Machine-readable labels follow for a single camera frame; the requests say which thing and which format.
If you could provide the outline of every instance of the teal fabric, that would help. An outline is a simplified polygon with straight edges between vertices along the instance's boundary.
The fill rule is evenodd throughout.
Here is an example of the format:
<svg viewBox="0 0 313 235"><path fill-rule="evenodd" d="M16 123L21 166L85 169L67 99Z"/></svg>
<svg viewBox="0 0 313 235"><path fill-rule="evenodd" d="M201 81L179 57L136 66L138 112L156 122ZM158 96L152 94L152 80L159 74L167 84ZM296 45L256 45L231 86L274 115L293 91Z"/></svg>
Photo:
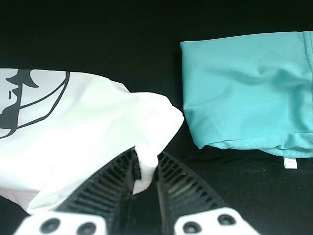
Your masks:
<svg viewBox="0 0 313 235"><path fill-rule="evenodd" d="M182 42L194 143L313 157L313 32Z"/></svg>

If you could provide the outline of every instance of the black screw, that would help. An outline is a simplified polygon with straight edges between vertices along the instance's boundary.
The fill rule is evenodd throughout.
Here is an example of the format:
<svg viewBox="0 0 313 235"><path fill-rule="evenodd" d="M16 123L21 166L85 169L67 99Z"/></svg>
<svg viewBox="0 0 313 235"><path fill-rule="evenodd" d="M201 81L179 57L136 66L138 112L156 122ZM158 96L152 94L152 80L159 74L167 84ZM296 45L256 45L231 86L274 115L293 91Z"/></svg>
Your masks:
<svg viewBox="0 0 313 235"><path fill-rule="evenodd" d="M201 232L201 227L198 223L195 222L187 222L183 226L184 233L186 234L197 234Z"/></svg>
<svg viewBox="0 0 313 235"><path fill-rule="evenodd" d="M77 230L78 235L93 235L96 232L96 226L94 223L85 223L79 226Z"/></svg>
<svg viewBox="0 0 313 235"><path fill-rule="evenodd" d="M221 225L233 225L236 223L236 220L229 214L220 215L218 221Z"/></svg>
<svg viewBox="0 0 313 235"><path fill-rule="evenodd" d="M56 231L60 226L60 220L57 218L49 219L40 227L40 231L43 234L50 234Z"/></svg>

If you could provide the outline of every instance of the clothing tag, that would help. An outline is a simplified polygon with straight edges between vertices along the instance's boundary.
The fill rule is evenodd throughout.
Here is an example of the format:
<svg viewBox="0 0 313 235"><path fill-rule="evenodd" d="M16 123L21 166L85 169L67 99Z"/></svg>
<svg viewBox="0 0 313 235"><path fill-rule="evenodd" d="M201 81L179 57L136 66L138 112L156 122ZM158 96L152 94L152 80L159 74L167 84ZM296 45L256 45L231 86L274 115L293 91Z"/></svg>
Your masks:
<svg viewBox="0 0 313 235"><path fill-rule="evenodd" d="M298 169L296 158L284 158L285 169Z"/></svg>

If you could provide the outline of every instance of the white plastic mount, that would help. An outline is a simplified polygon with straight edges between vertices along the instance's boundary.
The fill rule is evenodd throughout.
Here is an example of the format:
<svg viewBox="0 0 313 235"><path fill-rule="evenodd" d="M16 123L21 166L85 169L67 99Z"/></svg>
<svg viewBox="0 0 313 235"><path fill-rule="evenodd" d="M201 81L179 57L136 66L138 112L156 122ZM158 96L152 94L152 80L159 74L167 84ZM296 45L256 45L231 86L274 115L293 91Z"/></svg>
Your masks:
<svg viewBox="0 0 313 235"><path fill-rule="evenodd" d="M27 217L14 235L107 235L105 220L97 215L43 212Z"/></svg>
<svg viewBox="0 0 313 235"><path fill-rule="evenodd" d="M259 235L232 208L220 208L178 218L175 235Z"/></svg>

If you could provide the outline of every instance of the black background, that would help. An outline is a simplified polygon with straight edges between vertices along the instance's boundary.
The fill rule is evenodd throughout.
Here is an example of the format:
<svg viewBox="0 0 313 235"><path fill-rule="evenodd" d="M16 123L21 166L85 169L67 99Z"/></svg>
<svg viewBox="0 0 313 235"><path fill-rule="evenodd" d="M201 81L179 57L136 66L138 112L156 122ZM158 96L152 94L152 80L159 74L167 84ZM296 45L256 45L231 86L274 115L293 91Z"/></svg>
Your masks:
<svg viewBox="0 0 313 235"><path fill-rule="evenodd" d="M313 30L312 4L300 1L96 1L14 5L0 14L0 67L82 71L131 92L169 97L182 110L179 43L252 33ZM261 151L198 150L186 123L166 151L201 175L261 234L313 234L313 164ZM0 233L26 214L0 199ZM155 187L136 196L129 234L160 234Z"/></svg>

